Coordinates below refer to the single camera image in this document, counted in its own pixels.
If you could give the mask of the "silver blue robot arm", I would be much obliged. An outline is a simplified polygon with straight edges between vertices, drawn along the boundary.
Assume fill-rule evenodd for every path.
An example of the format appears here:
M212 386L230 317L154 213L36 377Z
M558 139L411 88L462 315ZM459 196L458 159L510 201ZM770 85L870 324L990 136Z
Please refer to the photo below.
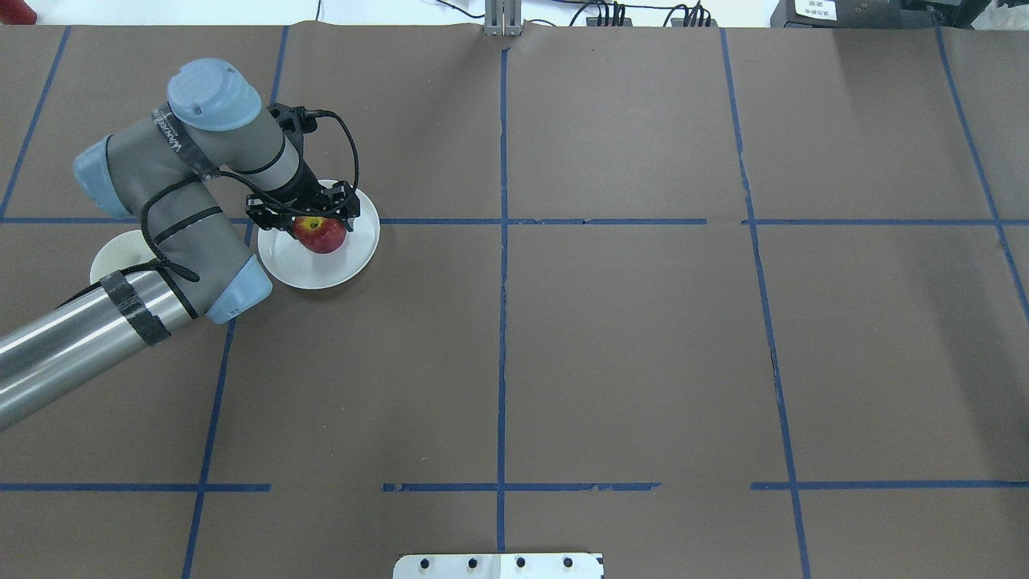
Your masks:
M166 101L72 164L108 216L135 219L149 261L104 274L2 339L2 428L168 340L197 318L223 325L264 301L272 282L208 183L247 188L261 230L290 233L300 219L346 228L361 213L359 179L323 186L304 159L305 136L334 111L262 102L227 61L181 66Z

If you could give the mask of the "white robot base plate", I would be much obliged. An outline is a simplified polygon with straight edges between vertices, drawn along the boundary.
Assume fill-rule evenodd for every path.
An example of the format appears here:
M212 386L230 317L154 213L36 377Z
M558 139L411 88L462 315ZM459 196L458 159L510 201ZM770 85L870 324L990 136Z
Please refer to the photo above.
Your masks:
M396 562L393 578L604 578L601 554L523 552L409 554Z

